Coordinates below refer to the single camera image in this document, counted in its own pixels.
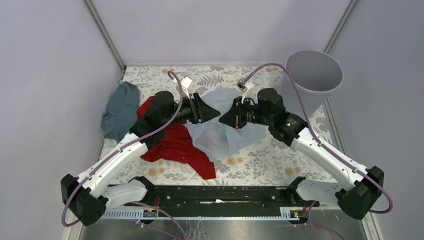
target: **floral tablecloth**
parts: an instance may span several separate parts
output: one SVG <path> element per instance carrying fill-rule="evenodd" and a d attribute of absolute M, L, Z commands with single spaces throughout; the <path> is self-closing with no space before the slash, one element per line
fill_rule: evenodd
<path fill-rule="evenodd" d="M 189 91 L 202 96 L 218 87 L 237 89 L 236 82 L 244 79 L 255 68 L 254 66 L 129 66 L 123 80 L 138 86 L 141 95 L 140 104 L 159 91 L 170 91 L 178 101 L 176 84 L 169 79 L 168 70 L 175 72 L 180 78 L 191 77 L 193 82 Z M 277 89 L 282 77 L 283 72 L 276 67 L 267 67 L 257 72 L 251 78 L 256 86 L 255 93 L 263 88 Z M 331 143 L 330 127 L 323 108 L 320 107 L 310 120 L 315 131 Z M 101 155 L 104 156 L 116 144 L 115 140 L 106 139 Z M 136 158 L 112 181 L 112 184 L 127 183 L 135 176 L 146 176 L 155 185 L 287 186 L 297 176 L 305 176 L 315 181 L 335 182 L 313 160 L 275 140 L 269 133 L 258 143 L 241 149 L 235 155 L 218 158 L 215 161 L 215 170 L 215 179 L 203 180 L 188 164 L 164 159 L 147 162 Z"/>

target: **folded cloth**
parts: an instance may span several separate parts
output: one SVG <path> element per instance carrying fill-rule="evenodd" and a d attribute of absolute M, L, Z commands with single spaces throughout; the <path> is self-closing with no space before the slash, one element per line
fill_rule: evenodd
<path fill-rule="evenodd" d="M 106 105 L 107 112 L 101 118 L 100 126 L 104 137 L 121 141 L 137 121 L 139 105 L 139 88 L 127 81 L 121 83 L 110 96 Z"/>
<path fill-rule="evenodd" d="M 153 96 L 149 97 L 137 110 L 138 119 L 149 108 Z M 208 156 L 193 146 L 193 140 L 183 123 L 166 128 L 166 136 L 158 144 L 141 156 L 148 162 L 165 159 L 190 165 L 203 179 L 214 179 L 215 165 Z"/>

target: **perforated metal strip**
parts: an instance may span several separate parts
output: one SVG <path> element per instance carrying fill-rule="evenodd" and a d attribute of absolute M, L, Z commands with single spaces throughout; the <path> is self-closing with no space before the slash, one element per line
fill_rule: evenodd
<path fill-rule="evenodd" d="M 143 217 L 143 211 L 147 208 L 114 208 L 106 211 L 102 219 L 126 219 L 126 220 L 169 220 L 168 217 Z M 290 210 L 280 208 L 281 216 L 256 216 L 256 217 L 174 217 L 176 220 L 231 220 L 231 221 L 298 221 L 299 218 L 290 218 Z"/>

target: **red cloth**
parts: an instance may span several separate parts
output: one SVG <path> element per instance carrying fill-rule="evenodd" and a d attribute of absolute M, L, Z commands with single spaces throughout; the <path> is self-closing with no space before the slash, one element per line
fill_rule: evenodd
<path fill-rule="evenodd" d="M 141 119 L 149 108 L 153 96 L 149 97 L 137 110 L 137 117 Z M 177 161 L 190 165 L 203 179 L 214 179 L 215 165 L 209 161 L 208 156 L 193 146 L 189 131 L 183 123 L 177 123 L 166 128 L 166 136 L 144 155 L 141 156 L 148 162 L 158 159 Z"/>

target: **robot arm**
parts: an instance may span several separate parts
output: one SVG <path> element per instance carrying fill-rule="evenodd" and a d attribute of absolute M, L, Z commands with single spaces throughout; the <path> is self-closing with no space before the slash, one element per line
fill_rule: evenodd
<path fill-rule="evenodd" d="M 219 122 L 235 129 L 241 129 L 247 123 L 268 126 L 275 139 L 310 157 L 337 181 L 337 183 L 317 182 L 305 180 L 304 177 L 295 180 L 294 188 L 303 200 L 338 204 L 352 218 L 358 220 L 364 218 L 382 193 L 358 171 L 367 173 L 380 186 L 383 186 L 383 171 L 376 166 L 368 169 L 355 162 L 317 135 L 321 142 L 318 144 L 307 123 L 299 116 L 286 111 L 283 98 L 275 89 L 260 90 L 257 99 L 258 104 L 251 104 L 250 100 L 242 100 L 241 96 L 235 98 L 231 109 L 219 119 Z M 353 165 L 356 170 L 352 170 L 330 154 L 322 147 L 323 144 Z"/>
<path fill-rule="evenodd" d="M 63 203 L 69 202 L 69 209 L 83 225 L 93 224 L 107 209 L 145 198 L 151 183 L 140 178 L 132 179 L 126 184 L 108 185 L 134 158 L 146 153 L 165 137 L 166 130 L 128 144 L 164 125 L 176 109 L 177 104 L 172 93 L 158 92 L 143 117 L 130 128 L 112 151 L 77 177 L 67 174 L 62 178 L 60 184 Z M 204 103 L 198 93 L 188 94 L 171 124 L 183 121 L 204 123 L 219 115 L 220 112 Z"/>

